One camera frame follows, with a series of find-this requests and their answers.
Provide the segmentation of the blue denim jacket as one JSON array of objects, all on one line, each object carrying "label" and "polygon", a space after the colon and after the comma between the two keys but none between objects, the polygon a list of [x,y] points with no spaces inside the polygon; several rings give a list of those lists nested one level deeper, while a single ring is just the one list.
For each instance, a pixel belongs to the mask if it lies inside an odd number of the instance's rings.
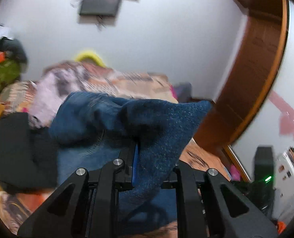
[{"label": "blue denim jacket", "polygon": [[122,233],[144,233],[176,221],[176,194],[161,184],[211,107],[208,101],[175,104],[71,93],[49,128],[59,145],[58,184],[76,169],[99,169],[129,148],[138,161],[133,189],[119,195]]}]

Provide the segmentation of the black folded garment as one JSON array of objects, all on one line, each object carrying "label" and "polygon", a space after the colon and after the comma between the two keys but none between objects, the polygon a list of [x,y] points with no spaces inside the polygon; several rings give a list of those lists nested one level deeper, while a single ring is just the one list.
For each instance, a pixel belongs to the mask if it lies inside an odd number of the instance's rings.
[{"label": "black folded garment", "polygon": [[53,189],[58,145],[47,127],[32,128],[27,113],[0,118],[0,186],[10,194]]}]

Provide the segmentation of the newspaper print bed quilt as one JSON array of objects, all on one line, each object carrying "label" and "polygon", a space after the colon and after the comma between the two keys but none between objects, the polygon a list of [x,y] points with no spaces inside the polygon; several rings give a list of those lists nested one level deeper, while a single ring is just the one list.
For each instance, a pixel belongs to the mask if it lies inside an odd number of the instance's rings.
[{"label": "newspaper print bed quilt", "polygon": [[[166,75],[123,73],[93,63],[66,61],[45,69],[39,81],[16,81],[0,94],[4,114],[28,112],[34,126],[48,126],[65,98],[76,91],[107,93],[123,98],[154,98],[176,103]],[[0,187],[0,218],[13,234],[41,205],[49,192],[10,195]]]}]

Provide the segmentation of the grey backpack on floor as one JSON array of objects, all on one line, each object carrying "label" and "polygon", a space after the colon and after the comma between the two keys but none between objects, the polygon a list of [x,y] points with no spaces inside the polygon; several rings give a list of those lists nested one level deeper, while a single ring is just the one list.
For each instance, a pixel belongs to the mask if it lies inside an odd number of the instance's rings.
[{"label": "grey backpack on floor", "polygon": [[176,84],[173,90],[179,103],[187,103],[192,97],[192,85],[189,82]]}]

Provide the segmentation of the yellow headboard object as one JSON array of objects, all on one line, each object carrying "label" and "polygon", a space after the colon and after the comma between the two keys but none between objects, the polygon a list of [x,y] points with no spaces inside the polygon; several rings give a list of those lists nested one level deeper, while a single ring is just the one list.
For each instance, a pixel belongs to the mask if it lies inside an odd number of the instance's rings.
[{"label": "yellow headboard object", "polygon": [[102,68],[107,67],[105,63],[103,62],[103,60],[91,50],[81,51],[80,53],[76,55],[74,60],[76,62],[89,61],[89,62],[93,62],[94,64]]}]

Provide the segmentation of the green storage box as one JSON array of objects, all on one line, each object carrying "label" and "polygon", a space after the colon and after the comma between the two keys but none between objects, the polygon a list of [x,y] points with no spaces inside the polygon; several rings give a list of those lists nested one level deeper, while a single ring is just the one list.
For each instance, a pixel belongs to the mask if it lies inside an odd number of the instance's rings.
[{"label": "green storage box", "polygon": [[0,63],[0,90],[20,77],[21,67],[18,62],[6,59]]}]

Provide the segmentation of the brown wooden door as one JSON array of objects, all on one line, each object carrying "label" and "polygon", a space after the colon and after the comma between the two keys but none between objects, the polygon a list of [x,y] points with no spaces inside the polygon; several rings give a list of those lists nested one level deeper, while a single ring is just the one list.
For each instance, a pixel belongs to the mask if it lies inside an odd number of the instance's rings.
[{"label": "brown wooden door", "polygon": [[241,47],[218,99],[194,136],[210,150],[234,142],[248,127],[263,103],[279,68],[287,11],[281,17],[250,11]]}]

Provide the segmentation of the wooden wardrobe with sliding door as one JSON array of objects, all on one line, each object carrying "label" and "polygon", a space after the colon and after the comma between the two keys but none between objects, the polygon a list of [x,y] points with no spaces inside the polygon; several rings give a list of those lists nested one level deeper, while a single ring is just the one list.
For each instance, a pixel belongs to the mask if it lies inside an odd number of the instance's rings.
[{"label": "wooden wardrobe with sliding door", "polygon": [[294,216],[294,2],[231,0],[242,17],[239,37],[212,110],[196,143],[255,180],[257,157],[271,155],[273,217]]}]

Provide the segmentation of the small wall monitor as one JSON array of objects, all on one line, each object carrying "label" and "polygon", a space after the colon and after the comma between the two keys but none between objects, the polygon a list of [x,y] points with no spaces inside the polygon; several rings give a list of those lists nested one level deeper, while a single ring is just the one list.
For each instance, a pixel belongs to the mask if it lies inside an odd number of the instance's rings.
[{"label": "small wall monitor", "polygon": [[121,0],[82,0],[80,16],[115,17]]}]

